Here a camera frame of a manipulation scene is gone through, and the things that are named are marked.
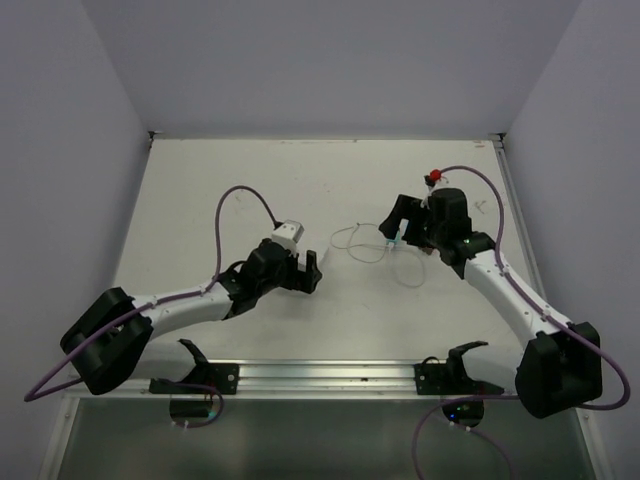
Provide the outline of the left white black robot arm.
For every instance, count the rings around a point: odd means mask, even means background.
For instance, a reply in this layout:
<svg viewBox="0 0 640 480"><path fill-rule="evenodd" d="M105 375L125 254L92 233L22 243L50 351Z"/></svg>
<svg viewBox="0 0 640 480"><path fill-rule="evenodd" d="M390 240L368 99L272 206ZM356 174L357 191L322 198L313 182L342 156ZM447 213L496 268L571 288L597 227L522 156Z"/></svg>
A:
<svg viewBox="0 0 640 480"><path fill-rule="evenodd" d="M243 315L276 289L313 293L327 252L293 253L264 239L246 260L220 273L212 287L141 297L110 288L63 335L61 349L94 395L134 379L166 379L185 392L197 392L208 379L204 354L190 340L168 347L158 338Z"/></svg>

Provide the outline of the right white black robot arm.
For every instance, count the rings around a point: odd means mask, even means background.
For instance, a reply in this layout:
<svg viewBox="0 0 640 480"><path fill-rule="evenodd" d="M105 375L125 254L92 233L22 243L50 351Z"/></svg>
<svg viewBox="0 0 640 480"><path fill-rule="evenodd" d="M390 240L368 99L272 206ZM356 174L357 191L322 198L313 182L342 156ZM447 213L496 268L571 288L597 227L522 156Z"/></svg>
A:
<svg viewBox="0 0 640 480"><path fill-rule="evenodd" d="M457 188L434 191L421 200L399 195L379 226L387 239L436 250L441 261L475 288L511 328L522 350L506 353L485 341L450 349L446 362L415 365L445 395L515 393L525 409L545 418L602 394L600 343L587 322L575 324L543 304L526 286L515 288L496 242L476 231L467 199Z"/></svg>

